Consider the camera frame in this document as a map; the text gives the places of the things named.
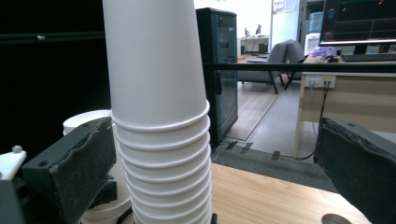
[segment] stack of paper cups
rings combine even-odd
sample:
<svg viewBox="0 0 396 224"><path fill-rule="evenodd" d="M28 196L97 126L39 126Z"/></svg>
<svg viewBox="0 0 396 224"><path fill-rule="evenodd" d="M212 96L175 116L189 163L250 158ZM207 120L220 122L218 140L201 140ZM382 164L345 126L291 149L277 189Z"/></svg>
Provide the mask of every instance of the stack of paper cups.
<svg viewBox="0 0 396 224"><path fill-rule="evenodd" d="M193 1L103 3L111 118L134 222L210 223L209 104Z"/></svg>
<svg viewBox="0 0 396 224"><path fill-rule="evenodd" d="M88 121L109 116L110 110L94 110L75 115L64 122L64 135ZM111 168L109 175L114 177L114 180L117 182L117 200L100 204L85 212L81 218L82 224L116 224L120 216L131 207L131 200L126 187L124 170L118 151L116 151L116 156L117 162L114 164L113 168Z"/></svg>

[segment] black foam pad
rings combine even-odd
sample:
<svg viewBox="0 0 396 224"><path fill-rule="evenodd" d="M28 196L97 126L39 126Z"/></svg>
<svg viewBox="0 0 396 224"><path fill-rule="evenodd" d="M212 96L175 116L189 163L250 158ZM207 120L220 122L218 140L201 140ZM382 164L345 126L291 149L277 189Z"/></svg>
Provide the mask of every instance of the black foam pad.
<svg viewBox="0 0 396 224"><path fill-rule="evenodd" d="M323 118L314 161L373 223L396 223L396 144L356 124Z"/></svg>
<svg viewBox="0 0 396 224"><path fill-rule="evenodd" d="M26 186L56 206L64 223L77 223L116 162L111 118L78 126L21 168Z"/></svg>

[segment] white cable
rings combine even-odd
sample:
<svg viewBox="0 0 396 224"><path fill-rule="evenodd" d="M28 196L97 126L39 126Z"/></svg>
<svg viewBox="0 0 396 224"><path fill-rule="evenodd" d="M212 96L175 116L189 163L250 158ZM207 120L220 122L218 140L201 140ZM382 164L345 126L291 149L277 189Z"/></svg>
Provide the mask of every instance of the white cable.
<svg viewBox="0 0 396 224"><path fill-rule="evenodd" d="M312 110L312 117L313 118L316 115L316 109L315 109L315 106L314 106L314 92L313 92L314 85L315 85L314 81L311 80L311 82L309 82L309 87L310 87L309 88L309 93L310 93L309 95L311 96L311 110ZM312 120L311 124L312 124L312 130L314 131L315 137L318 138L317 129L315 128L315 122Z"/></svg>

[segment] keyboard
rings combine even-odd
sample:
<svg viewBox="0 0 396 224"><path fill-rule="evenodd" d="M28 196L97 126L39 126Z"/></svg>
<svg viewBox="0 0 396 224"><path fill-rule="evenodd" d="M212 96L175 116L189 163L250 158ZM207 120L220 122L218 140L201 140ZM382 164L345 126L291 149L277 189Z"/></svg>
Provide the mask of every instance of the keyboard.
<svg viewBox="0 0 396 224"><path fill-rule="evenodd" d="M344 62L389 62L396 61L396 54L381 53L381 54L348 54L341 55Z"/></svg>

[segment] wall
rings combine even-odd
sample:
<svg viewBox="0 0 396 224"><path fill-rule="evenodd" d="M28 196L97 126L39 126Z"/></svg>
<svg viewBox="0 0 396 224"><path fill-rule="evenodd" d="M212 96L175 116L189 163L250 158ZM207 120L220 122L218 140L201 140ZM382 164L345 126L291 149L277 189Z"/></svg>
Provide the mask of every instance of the wall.
<svg viewBox="0 0 396 224"><path fill-rule="evenodd" d="M245 36L245 27L255 35L258 24L262 34L271 31L272 0L194 0L195 8L213 7L236 13L236 36Z"/></svg>

